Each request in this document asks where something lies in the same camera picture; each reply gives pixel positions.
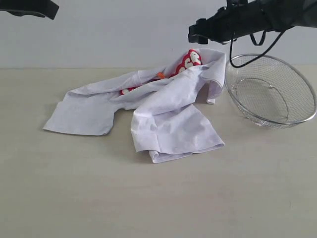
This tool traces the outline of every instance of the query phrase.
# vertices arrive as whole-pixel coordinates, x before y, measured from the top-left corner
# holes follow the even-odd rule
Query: black cable
[[[311,8],[313,8],[315,5],[317,5],[317,2],[312,3],[311,5],[309,5],[308,7],[306,7],[303,10],[303,15],[304,13],[306,13],[307,11],[309,11]],[[289,24],[289,27],[292,27],[293,23],[299,18],[299,16],[294,17],[294,19],[291,21],[291,23]],[[257,57],[255,57],[254,59],[242,64],[242,65],[235,65],[232,61],[232,48],[233,48],[233,40],[234,40],[234,30],[232,31],[232,36],[231,36],[231,42],[230,42],[230,53],[229,53],[229,60],[230,60],[230,64],[232,65],[232,67],[234,68],[242,68],[245,67],[251,63],[253,63],[254,61],[262,58],[263,56],[265,56],[270,50],[272,50],[272,48],[276,45],[276,43],[279,41],[279,39],[283,36],[283,34],[286,32],[286,30],[282,31],[281,33],[279,33],[279,35],[276,37],[276,39],[273,41],[273,43],[267,48],[267,50],[265,50],[262,54],[258,55]]]

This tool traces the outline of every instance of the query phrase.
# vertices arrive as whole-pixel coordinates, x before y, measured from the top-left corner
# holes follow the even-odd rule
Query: table
[[[316,65],[297,68],[317,89]],[[226,146],[157,165],[135,153],[130,111],[107,136],[42,130],[68,90],[134,70],[0,70],[2,238],[316,237],[317,119],[265,129],[202,93]]]

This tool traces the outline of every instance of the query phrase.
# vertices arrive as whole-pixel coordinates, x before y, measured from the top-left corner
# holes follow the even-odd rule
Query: mesh bowl
[[[256,54],[233,58],[235,65]],[[316,94],[307,79],[288,63],[271,56],[243,67],[226,66],[226,87],[243,115],[260,126],[288,128],[316,115]]]

